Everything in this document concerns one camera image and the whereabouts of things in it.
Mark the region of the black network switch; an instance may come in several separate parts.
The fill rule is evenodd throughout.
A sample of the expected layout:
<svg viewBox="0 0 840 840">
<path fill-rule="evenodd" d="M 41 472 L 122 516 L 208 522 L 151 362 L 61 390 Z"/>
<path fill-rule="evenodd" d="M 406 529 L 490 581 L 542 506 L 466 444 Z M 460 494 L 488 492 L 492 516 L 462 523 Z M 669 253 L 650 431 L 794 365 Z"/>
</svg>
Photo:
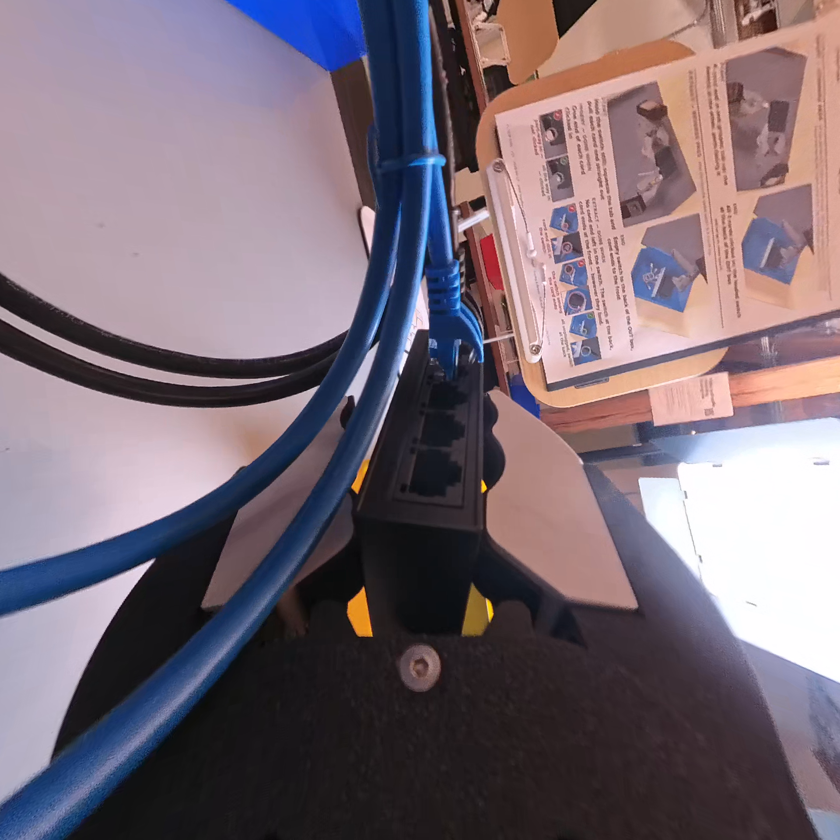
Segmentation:
<svg viewBox="0 0 840 840">
<path fill-rule="evenodd" d="M 353 514 L 375 637 L 459 635 L 485 528 L 483 365 L 452 378 L 418 330 Z"/>
</svg>

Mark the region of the white paper label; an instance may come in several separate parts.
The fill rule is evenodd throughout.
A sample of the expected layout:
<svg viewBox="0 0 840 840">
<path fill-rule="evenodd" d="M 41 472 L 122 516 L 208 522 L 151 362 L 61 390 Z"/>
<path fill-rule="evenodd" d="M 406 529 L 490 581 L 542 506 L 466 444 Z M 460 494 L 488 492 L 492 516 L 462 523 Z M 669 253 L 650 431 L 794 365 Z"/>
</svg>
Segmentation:
<svg viewBox="0 0 840 840">
<path fill-rule="evenodd" d="M 647 391 L 656 427 L 732 417 L 729 374 L 704 374 Z"/>
</svg>

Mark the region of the blue plastic bin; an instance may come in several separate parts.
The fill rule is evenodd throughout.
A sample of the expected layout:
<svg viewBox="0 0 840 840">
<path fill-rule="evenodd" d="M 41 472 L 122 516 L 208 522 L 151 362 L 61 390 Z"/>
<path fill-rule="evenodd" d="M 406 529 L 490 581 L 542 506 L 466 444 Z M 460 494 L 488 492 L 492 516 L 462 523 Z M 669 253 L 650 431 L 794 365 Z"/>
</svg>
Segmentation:
<svg viewBox="0 0 840 840">
<path fill-rule="evenodd" d="M 367 54 L 356 1 L 230 1 L 319 67 L 333 72 Z"/>
</svg>

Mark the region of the red box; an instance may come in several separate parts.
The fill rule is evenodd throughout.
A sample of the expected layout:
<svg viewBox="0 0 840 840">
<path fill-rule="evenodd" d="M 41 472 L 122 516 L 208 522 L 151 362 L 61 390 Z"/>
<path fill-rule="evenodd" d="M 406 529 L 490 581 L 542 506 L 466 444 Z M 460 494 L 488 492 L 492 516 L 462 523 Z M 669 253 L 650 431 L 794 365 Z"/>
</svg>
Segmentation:
<svg viewBox="0 0 840 840">
<path fill-rule="evenodd" d="M 496 291 L 504 291 L 500 261 L 497 253 L 495 238 L 492 234 L 482 237 L 479 241 L 481 261 L 488 283 Z"/>
</svg>

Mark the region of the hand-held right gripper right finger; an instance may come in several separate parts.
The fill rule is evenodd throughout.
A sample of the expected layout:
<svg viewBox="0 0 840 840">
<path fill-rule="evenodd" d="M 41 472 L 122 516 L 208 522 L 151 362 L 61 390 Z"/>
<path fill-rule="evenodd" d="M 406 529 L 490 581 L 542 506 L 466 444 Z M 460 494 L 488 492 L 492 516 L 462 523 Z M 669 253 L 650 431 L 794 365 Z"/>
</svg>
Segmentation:
<svg viewBox="0 0 840 840">
<path fill-rule="evenodd" d="M 510 397 L 489 399 L 505 465 L 485 495 L 480 590 L 524 604 L 536 634 L 583 644 L 575 611 L 636 616 L 634 588 L 581 458 Z"/>
</svg>

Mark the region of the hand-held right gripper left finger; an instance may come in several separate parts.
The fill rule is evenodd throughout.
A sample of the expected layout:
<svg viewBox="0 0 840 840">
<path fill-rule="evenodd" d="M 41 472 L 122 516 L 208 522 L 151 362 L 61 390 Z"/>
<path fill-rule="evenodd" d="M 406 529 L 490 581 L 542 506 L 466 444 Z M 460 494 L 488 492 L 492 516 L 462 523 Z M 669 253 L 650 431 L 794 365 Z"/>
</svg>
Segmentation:
<svg viewBox="0 0 840 840">
<path fill-rule="evenodd" d="M 344 432 L 344 398 L 303 453 L 265 490 L 238 511 L 201 608 L 216 613 L 246 583 L 298 514 L 333 456 Z"/>
</svg>

